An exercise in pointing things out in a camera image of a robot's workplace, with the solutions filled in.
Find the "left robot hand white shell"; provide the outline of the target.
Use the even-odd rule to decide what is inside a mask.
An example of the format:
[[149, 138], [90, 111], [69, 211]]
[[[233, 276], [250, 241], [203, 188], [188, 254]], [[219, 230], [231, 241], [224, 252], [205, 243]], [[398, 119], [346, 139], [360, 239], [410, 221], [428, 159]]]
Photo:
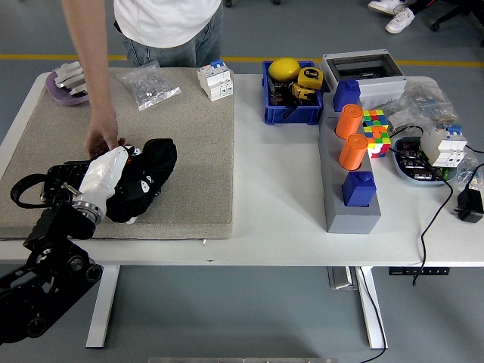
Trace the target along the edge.
[[138, 147], [118, 146], [91, 161], [79, 187], [80, 195], [74, 201], [82, 201], [106, 209], [107, 200], [115, 193], [129, 156], [139, 155]]

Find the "person's right hand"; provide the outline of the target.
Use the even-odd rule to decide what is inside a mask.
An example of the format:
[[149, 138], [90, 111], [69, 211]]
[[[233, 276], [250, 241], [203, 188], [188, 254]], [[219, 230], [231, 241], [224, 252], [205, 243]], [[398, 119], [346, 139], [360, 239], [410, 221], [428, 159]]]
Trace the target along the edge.
[[118, 138], [118, 122], [113, 108], [93, 110], [85, 140], [85, 149], [90, 158], [107, 150], [124, 145], [125, 138]]

